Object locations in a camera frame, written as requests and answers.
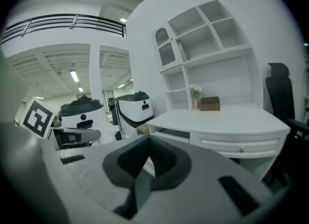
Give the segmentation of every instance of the chair backrest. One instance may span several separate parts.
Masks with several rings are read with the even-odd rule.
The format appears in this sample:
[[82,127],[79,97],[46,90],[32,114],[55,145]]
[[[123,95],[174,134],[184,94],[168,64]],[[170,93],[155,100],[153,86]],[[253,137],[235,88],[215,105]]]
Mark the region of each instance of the chair backrest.
[[282,63],[269,63],[271,77],[266,78],[274,115],[284,121],[286,118],[295,118],[292,83],[289,78],[289,69]]

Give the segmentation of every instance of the small vase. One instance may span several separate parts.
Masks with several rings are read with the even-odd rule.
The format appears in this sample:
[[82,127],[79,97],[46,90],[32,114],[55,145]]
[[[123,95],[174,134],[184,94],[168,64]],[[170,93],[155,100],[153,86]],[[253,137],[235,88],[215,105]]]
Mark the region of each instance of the small vase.
[[197,110],[198,109],[198,100],[197,98],[193,98],[193,110]]

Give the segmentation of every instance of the wooden box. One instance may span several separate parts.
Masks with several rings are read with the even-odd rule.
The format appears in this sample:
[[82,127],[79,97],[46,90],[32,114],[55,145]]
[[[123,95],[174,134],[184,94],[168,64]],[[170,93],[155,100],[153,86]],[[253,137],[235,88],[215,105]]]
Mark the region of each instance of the wooden box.
[[220,111],[219,97],[201,98],[199,108],[201,111]]

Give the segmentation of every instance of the white column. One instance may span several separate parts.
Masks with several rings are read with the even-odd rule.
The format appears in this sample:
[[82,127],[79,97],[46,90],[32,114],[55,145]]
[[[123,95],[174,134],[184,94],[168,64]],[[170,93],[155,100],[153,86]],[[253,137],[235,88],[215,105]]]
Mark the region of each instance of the white column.
[[89,54],[89,83],[92,99],[98,99],[104,104],[104,110],[107,110],[106,101],[102,94],[101,74],[100,74],[100,45],[91,44]]

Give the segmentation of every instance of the desk drawer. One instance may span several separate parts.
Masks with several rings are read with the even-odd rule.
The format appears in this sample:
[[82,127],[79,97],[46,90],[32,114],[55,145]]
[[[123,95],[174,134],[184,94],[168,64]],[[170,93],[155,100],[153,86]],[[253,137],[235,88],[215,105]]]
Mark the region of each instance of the desk drawer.
[[232,137],[192,133],[190,144],[215,150],[229,158],[259,158],[277,156],[286,134],[276,133],[262,136]]

